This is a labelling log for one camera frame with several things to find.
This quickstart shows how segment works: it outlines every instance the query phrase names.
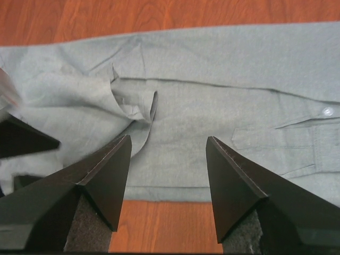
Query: wrinkled fabric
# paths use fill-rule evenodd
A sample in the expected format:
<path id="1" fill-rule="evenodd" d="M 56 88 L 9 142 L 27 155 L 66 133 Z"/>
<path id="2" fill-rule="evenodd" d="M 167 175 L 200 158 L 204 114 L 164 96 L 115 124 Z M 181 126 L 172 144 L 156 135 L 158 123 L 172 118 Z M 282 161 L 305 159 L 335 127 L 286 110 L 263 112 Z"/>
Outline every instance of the wrinkled fabric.
<path id="1" fill-rule="evenodd" d="M 51 174 L 130 134 L 126 199 L 209 201 L 214 135 L 340 206 L 339 41 L 328 22 L 2 47 L 17 114 L 62 147 L 3 160 L 0 184 L 10 193 L 15 173 Z"/>

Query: white button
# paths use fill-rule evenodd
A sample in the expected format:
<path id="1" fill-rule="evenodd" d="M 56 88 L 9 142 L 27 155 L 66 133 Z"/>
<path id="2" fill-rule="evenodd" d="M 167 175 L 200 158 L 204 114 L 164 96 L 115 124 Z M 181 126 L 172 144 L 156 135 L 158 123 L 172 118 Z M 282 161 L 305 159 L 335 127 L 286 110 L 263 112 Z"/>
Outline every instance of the white button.
<path id="1" fill-rule="evenodd" d="M 334 114 L 334 109 L 331 108 L 331 107 L 326 107 L 326 108 L 322 111 L 322 113 L 323 113 L 325 116 L 330 117 L 330 116 L 332 116 L 332 115 Z"/>

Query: wooden table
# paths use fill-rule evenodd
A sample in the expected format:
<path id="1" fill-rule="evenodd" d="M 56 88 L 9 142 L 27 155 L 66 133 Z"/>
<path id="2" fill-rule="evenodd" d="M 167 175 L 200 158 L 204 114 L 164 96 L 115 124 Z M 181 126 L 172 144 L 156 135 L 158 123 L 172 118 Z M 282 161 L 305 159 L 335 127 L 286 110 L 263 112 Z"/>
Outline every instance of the wooden table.
<path id="1" fill-rule="evenodd" d="M 136 31 L 340 20 L 339 0 L 0 0 L 0 45 Z M 125 201 L 111 251 L 215 252 L 210 203 Z"/>

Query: folded shirt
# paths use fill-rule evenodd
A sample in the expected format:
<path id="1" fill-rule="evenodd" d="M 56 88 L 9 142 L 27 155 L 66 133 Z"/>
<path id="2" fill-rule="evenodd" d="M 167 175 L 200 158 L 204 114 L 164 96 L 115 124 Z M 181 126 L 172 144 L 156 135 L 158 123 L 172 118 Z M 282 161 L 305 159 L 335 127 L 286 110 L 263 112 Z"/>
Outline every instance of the folded shirt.
<path id="1" fill-rule="evenodd" d="M 339 38 L 340 22 L 329 22 L 2 47 L 20 117 L 62 142 L 3 160 L 4 193 L 15 173 L 51 174 L 128 133 L 127 199 L 209 201 L 214 135 L 340 206 Z"/>

